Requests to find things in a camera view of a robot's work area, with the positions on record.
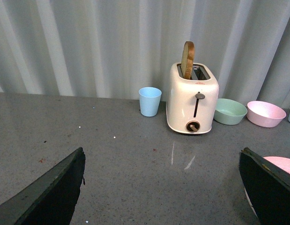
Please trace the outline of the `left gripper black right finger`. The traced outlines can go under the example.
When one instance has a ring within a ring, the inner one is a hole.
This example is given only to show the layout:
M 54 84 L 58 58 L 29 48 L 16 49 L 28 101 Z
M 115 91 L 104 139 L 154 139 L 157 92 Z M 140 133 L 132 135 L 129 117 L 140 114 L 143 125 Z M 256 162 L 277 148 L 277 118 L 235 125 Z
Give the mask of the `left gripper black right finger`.
M 249 148 L 240 153 L 239 172 L 262 225 L 290 225 L 290 174 Z

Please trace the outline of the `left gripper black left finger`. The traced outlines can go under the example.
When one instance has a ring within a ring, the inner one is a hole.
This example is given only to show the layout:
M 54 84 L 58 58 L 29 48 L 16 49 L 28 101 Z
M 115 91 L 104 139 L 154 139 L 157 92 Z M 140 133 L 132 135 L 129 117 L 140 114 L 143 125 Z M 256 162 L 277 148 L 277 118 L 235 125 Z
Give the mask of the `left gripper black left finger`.
M 76 149 L 0 205 L 0 225 L 68 225 L 77 204 L 86 156 Z

